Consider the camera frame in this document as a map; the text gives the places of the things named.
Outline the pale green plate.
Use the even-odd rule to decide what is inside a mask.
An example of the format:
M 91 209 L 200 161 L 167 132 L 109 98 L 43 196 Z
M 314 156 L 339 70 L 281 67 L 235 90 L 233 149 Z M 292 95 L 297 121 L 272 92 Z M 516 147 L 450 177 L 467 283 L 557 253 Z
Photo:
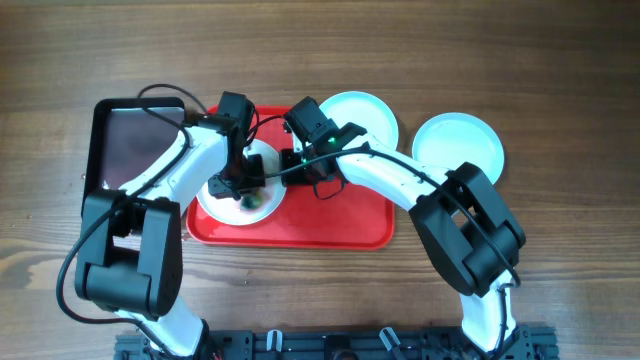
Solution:
M 263 158 L 264 172 L 275 173 L 279 169 L 279 154 L 269 144 L 255 140 L 244 150 L 245 155 L 260 154 Z M 215 220 L 227 225 L 245 226 L 257 223 L 269 215 L 281 204 L 285 197 L 286 188 L 279 177 L 268 178 L 266 186 L 259 189 L 263 198 L 262 206 L 254 211 L 244 211 L 240 207 L 241 199 L 235 201 L 231 198 L 216 199 L 207 192 L 207 183 L 203 185 L 197 194 L 197 200 L 205 212 Z

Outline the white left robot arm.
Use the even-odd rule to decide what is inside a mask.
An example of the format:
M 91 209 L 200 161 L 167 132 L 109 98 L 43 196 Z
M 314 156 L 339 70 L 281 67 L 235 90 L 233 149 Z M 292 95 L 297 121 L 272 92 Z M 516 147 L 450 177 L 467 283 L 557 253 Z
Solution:
M 208 324 L 179 297 L 181 217 L 203 187 L 239 200 L 264 186 L 260 157 L 243 153 L 257 115 L 246 96 L 226 92 L 214 113 L 176 123 L 174 143 L 136 178 L 85 195 L 81 234 L 58 279 L 73 269 L 77 296 L 109 312 L 102 322 L 134 325 L 163 359 L 217 355 Z

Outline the pale blue plate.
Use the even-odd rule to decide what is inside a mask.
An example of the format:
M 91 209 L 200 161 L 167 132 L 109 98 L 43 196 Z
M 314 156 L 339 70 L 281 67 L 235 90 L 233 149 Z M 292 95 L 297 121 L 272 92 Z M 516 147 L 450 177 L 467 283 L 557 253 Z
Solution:
M 366 130 L 367 139 L 375 137 L 387 148 L 397 149 L 399 127 L 396 117 L 389 106 L 376 96 L 361 91 L 347 91 L 331 96 L 310 110 L 302 110 L 310 104 L 310 100 L 301 101 L 285 114 L 285 121 L 293 133 L 296 152 L 302 150 L 306 154 L 325 155 L 340 151 L 358 136 L 354 125 Z M 327 122 L 319 117 L 320 111 L 333 121 L 337 129 L 326 133 L 319 142 L 312 142 L 312 133 L 319 134 L 317 124 L 327 126 Z

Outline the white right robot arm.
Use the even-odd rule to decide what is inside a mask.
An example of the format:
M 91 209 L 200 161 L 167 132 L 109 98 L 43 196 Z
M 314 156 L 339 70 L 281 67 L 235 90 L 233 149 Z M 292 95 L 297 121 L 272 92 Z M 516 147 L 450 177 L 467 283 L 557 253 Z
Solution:
M 434 269 L 461 296 L 463 333 L 482 354 L 502 356 L 515 332 L 510 291 L 521 284 L 526 237 L 481 168 L 464 162 L 437 177 L 366 128 L 336 124 L 311 97 L 284 119 L 303 145 L 291 172 L 338 175 L 406 210 Z

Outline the green yellow sponge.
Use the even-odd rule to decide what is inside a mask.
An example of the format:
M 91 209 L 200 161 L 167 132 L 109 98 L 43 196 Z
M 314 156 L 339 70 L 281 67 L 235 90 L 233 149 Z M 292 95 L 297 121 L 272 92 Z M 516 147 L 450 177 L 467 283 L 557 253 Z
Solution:
M 259 193 L 243 196 L 240 207 L 244 211 L 254 211 L 259 209 L 263 204 L 263 198 Z

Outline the red plastic tray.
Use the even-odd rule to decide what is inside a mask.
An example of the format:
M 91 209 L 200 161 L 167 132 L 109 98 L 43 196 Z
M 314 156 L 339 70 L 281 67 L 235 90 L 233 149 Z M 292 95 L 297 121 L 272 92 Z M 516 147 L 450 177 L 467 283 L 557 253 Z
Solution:
M 338 179 L 285 188 L 271 215 L 245 226 L 215 220 L 196 198 L 187 210 L 187 230 L 207 245 L 348 250 L 381 248 L 394 233 L 394 204 L 369 189 Z

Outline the white plate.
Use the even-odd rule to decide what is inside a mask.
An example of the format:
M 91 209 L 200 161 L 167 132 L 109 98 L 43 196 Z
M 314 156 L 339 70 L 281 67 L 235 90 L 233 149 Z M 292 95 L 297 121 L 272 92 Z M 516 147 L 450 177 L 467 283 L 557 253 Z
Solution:
M 429 119 L 417 131 L 412 158 L 439 167 L 441 173 L 469 162 L 496 184 L 505 165 L 505 151 L 496 132 L 476 116 L 449 112 Z

